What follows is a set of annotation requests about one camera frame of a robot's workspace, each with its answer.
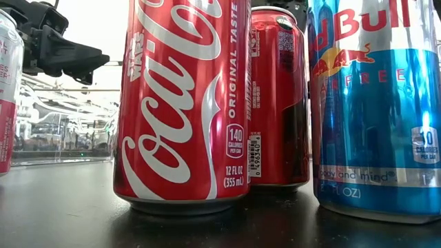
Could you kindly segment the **red Coca-Cola can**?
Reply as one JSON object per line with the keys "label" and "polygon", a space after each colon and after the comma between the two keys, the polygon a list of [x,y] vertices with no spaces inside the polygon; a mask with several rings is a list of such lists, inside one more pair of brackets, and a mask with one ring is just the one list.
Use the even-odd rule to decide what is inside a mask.
{"label": "red Coca-Cola can", "polygon": [[249,175],[257,192],[295,192],[309,181],[305,36],[295,16],[252,8]]}

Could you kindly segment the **clear plastic bin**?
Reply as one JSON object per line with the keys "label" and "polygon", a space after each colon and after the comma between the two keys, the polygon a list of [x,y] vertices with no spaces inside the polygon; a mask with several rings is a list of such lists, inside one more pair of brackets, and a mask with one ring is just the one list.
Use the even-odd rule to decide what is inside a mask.
{"label": "clear plastic bin", "polygon": [[105,92],[33,92],[56,89],[22,83],[12,165],[113,159],[119,103]]}

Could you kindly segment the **thin horizontal ceiling pipe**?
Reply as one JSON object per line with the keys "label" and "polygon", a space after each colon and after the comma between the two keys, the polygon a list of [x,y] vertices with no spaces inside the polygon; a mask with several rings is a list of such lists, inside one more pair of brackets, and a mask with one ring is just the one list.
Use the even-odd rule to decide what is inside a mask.
{"label": "thin horizontal ceiling pipe", "polygon": [[114,89],[30,89],[33,92],[120,92]]}

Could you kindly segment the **blue silver Red Bull can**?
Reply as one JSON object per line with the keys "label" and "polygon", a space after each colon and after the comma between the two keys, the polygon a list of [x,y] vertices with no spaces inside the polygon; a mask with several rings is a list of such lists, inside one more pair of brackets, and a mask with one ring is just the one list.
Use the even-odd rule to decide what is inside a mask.
{"label": "blue silver Red Bull can", "polygon": [[434,0],[308,0],[314,194],[372,220],[441,219]]}

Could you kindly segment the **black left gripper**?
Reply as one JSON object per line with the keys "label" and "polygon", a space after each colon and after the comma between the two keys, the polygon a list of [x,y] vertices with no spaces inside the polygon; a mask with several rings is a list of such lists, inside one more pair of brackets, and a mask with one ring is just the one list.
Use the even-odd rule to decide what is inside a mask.
{"label": "black left gripper", "polygon": [[[0,9],[17,23],[17,32],[23,39],[25,52],[23,72],[50,76],[62,73],[83,85],[93,83],[93,71],[110,61],[100,49],[64,39],[45,23],[48,12],[57,9],[57,0],[0,0]],[[36,56],[33,48],[37,47]]]}

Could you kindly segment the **red Coca-Cola can Star Wars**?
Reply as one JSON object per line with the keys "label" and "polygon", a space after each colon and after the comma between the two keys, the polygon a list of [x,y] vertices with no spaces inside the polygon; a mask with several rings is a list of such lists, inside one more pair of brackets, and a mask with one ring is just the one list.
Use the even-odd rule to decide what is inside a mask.
{"label": "red Coca-Cola can Star Wars", "polygon": [[130,0],[114,193],[193,216],[249,191],[251,0]]}

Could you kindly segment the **white red strawberry soda can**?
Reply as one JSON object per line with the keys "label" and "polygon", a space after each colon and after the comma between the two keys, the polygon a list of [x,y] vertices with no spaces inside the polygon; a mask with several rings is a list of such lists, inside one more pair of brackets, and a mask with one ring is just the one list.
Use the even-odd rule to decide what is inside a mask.
{"label": "white red strawberry soda can", "polygon": [[23,51],[17,22],[0,9],[0,177],[10,171],[12,163]]}

